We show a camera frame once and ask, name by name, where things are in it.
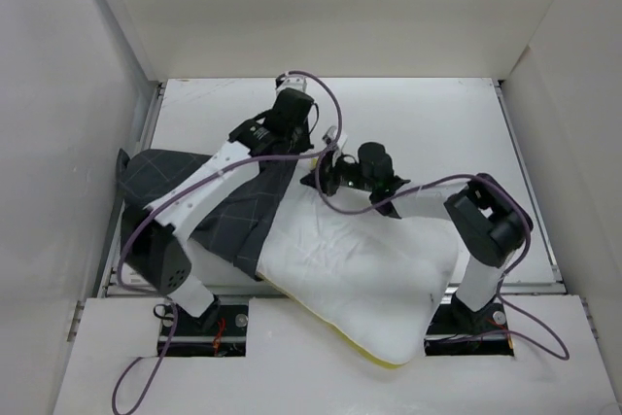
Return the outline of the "white pillow with yellow edge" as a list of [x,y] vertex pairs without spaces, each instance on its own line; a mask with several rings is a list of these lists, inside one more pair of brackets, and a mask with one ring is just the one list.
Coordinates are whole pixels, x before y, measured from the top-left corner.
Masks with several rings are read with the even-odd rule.
[[343,190],[325,203],[289,186],[259,256],[257,274],[372,359],[402,366],[424,338],[461,253],[447,221],[395,220]]

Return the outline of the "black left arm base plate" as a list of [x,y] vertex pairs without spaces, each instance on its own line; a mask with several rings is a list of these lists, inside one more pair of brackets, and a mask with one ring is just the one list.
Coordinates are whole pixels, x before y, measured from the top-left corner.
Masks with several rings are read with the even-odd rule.
[[221,304],[205,321],[200,322],[178,308],[178,322],[172,331],[173,309],[170,304],[157,304],[154,316],[159,319],[156,351],[159,353],[172,336],[166,355],[178,358],[225,358],[246,355],[248,329],[247,303]]

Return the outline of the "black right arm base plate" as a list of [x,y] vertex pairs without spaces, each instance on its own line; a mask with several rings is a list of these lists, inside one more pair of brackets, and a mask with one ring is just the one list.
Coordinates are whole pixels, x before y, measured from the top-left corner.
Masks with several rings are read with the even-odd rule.
[[475,315],[465,311],[439,305],[424,340],[427,357],[514,356],[511,338],[502,332],[507,319],[500,303],[492,301]]

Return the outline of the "dark grey checked pillowcase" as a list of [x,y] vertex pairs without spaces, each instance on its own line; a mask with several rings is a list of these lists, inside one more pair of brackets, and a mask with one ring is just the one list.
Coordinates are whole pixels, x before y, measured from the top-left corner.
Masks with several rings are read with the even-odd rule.
[[[150,204],[176,190],[211,159],[208,155],[159,149],[126,157],[117,173],[125,202],[121,243],[126,244],[146,219]],[[205,251],[256,278],[263,244],[297,163],[296,158],[274,157],[227,172],[229,179],[247,171],[253,174],[244,182],[229,182],[224,195],[210,196],[214,207],[199,217],[190,238]],[[125,263],[157,285],[167,280],[167,272],[185,270],[190,260],[172,235],[172,228],[153,221],[134,241]]]

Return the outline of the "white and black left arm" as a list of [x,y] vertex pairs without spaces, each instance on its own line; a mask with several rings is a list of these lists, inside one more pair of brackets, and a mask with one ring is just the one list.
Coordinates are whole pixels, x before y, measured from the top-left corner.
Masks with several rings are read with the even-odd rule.
[[195,275],[191,239],[253,274],[300,155],[312,150],[315,102],[301,76],[276,87],[273,106],[237,125],[212,156],[146,150],[118,174],[125,210],[121,266],[174,303],[192,331],[217,324],[220,301]]

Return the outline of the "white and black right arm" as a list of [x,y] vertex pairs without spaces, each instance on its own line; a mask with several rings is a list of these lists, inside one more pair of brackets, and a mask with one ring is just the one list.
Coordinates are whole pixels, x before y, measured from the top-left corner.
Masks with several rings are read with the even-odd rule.
[[469,252],[465,275],[451,298],[450,319],[458,333],[479,334],[492,317],[505,265],[534,225],[491,175],[479,173],[464,185],[450,187],[457,179],[448,176],[419,187],[395,173],[383,145],[369,142],[360,146],[352,162],[330,151],[300,182],[325,196],[340,188],[365,191],[372,208],[388,218],[450,222]]

